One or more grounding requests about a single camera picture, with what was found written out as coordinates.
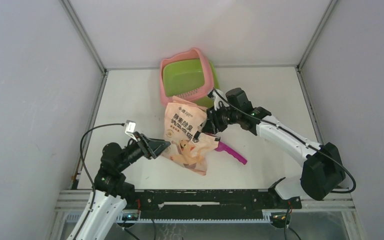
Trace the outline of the magenta plastic scoop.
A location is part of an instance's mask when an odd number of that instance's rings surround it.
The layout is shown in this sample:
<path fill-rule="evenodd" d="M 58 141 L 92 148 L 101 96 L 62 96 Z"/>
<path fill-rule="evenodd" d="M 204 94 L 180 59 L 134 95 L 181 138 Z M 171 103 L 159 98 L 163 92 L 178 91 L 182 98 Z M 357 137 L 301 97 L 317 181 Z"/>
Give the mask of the magenta plastic scoop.
<path fill-rule="evenodd" d="M 222 141 L 218 143 L 218 146 L 215 148 L 215 151 L 226 152 L 232 157 L 234 157 L 236 160 L 238 160 L 240 163 L 242 163 L 243 165 L 246 165 L 248 163 L 248 161 L 240 153 L 236 152 L 233 148 L 223 143 Z"/>

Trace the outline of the cat litter bag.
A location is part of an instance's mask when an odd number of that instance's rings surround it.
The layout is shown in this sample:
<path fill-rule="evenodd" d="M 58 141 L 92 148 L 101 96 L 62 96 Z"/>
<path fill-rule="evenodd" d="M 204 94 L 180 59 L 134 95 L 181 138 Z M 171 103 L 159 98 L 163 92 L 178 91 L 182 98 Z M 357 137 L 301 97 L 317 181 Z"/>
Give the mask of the cat litter bag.
<path fill-rule="evenodd" d="M 194 139 L 198 126 L 207 119 L 206 109 L 175 96 L 164 114 L 163 139 L 171 145 L 162 156 L 202 176 L 208 170 L 206 154 L 215 150 L 220 142 L 220 138 L 207 134 Z"/>

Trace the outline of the pink green litter box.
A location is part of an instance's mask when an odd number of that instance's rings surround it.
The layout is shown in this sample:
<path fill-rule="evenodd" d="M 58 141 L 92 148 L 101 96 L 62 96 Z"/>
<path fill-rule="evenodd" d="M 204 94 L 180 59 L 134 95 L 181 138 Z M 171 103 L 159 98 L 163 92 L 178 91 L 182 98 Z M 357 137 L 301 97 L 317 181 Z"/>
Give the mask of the pink green litter box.
<path fill-rule="evenodd" d="M 214 101 L 208 97 L 208 93 L 220 87 L 213 63 L 196 47 L 164 58 L 160 62 L 159 84 L 163 106 L 178 97 L 211 108 Z"/>

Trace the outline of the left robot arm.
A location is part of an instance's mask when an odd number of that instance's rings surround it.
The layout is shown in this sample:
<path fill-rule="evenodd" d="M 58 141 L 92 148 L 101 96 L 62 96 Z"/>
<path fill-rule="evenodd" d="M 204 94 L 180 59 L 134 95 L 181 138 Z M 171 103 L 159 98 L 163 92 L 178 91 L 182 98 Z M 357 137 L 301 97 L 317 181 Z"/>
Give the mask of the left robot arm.
<path fill-rule="evenodd" d="M 156 159 L 170 145 L 166 140 L 148 138 L 139 132 L 133 133 L 125 147 L 116 142 L 105 145 L 86 207 L 68 239 L 103 240 L 117 216 L 137 200 L 135 187 L 126 181 L 123 171 L 140 158 Z"/>

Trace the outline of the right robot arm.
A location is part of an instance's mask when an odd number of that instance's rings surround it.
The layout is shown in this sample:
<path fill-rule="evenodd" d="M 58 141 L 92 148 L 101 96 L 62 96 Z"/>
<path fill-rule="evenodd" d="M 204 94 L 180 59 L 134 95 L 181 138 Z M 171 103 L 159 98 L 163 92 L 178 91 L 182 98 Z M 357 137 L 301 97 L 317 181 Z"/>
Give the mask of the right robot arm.
<path fill-rule="evenodd" d="M 213 106 L 206 110 L 202 133 L 215 135 L 230 125 L 240 125 L 243 130 L 282 149 L 301 167 L 300 175 L 283 177 L 271 185 L 269 203 L 273 207 L 282 208 L 289 199 L 304 195 L 322 201 L 328 194 L 335 193 L 346 178 L 348 171 L 334 144 L 321 144 L 299 135 L 267 109 L 254 107 L 240 87 L 226 94 L 213 88 L 208 97 L 213 100 Z"/>

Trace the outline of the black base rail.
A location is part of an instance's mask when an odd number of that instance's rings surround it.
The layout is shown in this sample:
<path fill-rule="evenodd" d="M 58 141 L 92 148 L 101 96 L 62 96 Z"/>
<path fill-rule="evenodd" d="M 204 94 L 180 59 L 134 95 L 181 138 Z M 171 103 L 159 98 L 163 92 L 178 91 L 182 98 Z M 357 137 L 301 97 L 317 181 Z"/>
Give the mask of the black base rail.
<path fill-rule="evenodd" d="M 124 212 L 153 220 L 261 220 L 263 211 L 300 210 L 301 199 L 267 189 L 136 190 Z"/>

